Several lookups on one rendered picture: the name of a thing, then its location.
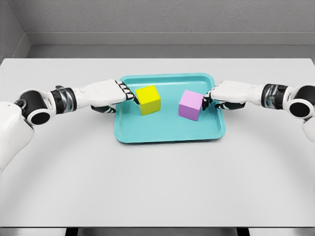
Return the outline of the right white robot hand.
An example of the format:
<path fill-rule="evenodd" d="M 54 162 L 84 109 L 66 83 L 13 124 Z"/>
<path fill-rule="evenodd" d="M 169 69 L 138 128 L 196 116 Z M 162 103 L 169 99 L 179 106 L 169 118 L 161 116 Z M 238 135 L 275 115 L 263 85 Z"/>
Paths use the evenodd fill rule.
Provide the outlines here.
<path fill-rule="evenodd" d="M 244 108 L 247 101 L 247 89 L 249 85 L 235 81 L 223 81 L 215 85 L 204 95 L 202 100 L 202 110 L 215 100 L 219 101 L 215 108 L 222 110 L 238 110 Z"/>

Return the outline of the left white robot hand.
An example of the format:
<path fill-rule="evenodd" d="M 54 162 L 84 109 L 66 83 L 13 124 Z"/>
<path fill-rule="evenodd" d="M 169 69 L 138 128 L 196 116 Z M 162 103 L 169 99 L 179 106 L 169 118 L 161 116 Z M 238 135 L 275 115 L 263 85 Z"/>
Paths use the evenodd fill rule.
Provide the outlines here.
<path fill-rule="evenodd" d="M 115 113 L 116 109 L 112 105 L 132 100 L 137 105 L 140 104 L 136 95 L 122 81 L 106 80 L 92 85 L 91 108 L 100 113 Z"/>

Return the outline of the pink cube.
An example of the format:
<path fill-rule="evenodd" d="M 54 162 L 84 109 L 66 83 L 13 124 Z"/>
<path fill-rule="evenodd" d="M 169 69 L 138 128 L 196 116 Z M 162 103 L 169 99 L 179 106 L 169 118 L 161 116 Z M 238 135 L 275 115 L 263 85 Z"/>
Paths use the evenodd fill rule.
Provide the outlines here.
<path fill-rule="evenodd" d="M 197 121 L 202 107 L 204 95 L 185 90 L 179 102 L 178 115 L 187 119 Z"/>

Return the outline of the yellow cube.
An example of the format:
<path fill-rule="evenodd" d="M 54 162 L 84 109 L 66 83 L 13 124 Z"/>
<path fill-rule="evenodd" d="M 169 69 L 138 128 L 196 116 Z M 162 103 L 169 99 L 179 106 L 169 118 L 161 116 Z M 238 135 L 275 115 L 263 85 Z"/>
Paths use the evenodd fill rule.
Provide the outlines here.
<path fill-rule="evenodd" d="M 145 116 L 160 110 L 161 98 L 154 85 L 136 89 L 135 92 L 141 115 Z"/>

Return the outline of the teal tray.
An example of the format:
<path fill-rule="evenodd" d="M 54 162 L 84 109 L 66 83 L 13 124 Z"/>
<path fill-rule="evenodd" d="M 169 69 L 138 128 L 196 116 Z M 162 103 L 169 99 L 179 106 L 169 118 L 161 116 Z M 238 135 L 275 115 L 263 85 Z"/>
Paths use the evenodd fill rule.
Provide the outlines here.
<path fill-rule="evenodd" d="M 226 131 L 222 111 L 214 103 L 201 111 L 197 121 L 178 115 L 185 90 L 205 95 L 215 86 L 206 73 L 133 75 L 121 78 L 132 91 L 155 85 L 161 97 L 161 110 L 141 115 L 138 105 L 125 101 L 116 106 L 114 134 L 122 143 L 150 143 L 221 138 Z"/>

